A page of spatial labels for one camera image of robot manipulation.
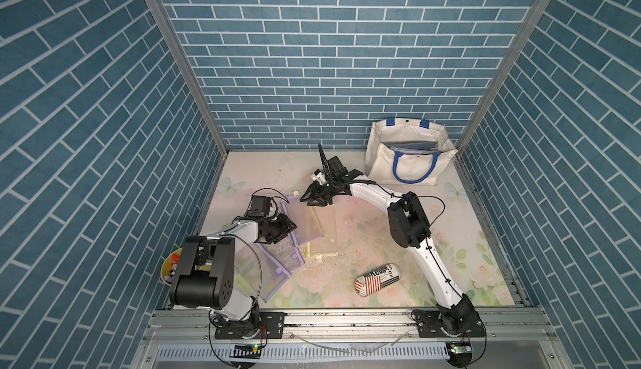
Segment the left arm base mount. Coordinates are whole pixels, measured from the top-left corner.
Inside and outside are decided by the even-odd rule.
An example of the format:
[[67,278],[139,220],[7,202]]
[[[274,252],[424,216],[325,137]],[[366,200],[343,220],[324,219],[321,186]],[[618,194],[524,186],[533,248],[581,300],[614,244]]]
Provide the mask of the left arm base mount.
[[217,340],[241,340],[267,338],[282,339],[285,313],[255,311],[243,321],[227,320],[220,315],[213,316],[210,321],[215,330]]

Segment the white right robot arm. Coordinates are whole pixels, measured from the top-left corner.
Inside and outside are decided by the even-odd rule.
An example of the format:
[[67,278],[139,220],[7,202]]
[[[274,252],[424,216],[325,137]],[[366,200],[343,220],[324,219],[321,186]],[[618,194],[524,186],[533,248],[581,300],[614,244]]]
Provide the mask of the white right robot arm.
[[337,196],[354,196],[387,213],[392,239],[409,250],[432,289],[442,330],[451,337],[460,337],[477,326],[484,329],[471,299],[452,279],[437,252],[420,197],[413,192],[398,195],[359,170],[347,170],[336,156],[327,159],[320,152],[320,161],[322,167],[314,172],[300,200],[310,206],[326,207]]

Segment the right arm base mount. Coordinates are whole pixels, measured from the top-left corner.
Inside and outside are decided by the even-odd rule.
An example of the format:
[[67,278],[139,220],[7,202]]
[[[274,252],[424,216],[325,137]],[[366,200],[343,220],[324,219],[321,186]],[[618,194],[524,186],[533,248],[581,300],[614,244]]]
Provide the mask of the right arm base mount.
[[410,318],[415,322],[420,338],[485,337],[487,331],[478,312],[459,315],[442,313],[439,310],[413,310]]

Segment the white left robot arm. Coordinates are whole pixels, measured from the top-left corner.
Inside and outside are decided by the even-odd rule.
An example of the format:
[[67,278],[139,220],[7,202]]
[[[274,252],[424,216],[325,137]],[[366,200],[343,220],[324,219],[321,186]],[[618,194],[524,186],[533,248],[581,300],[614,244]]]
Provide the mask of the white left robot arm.
[[229,322],[256,325],[260,320],[257,297],[235,289],[235,257],[252,252],[259,241],[275,244],[296,229],[277,207],[275,199],[253,195],[244,215],[214,235],[192,235],[182,246],[170,283],[170,303],[187,308],[210,308]]

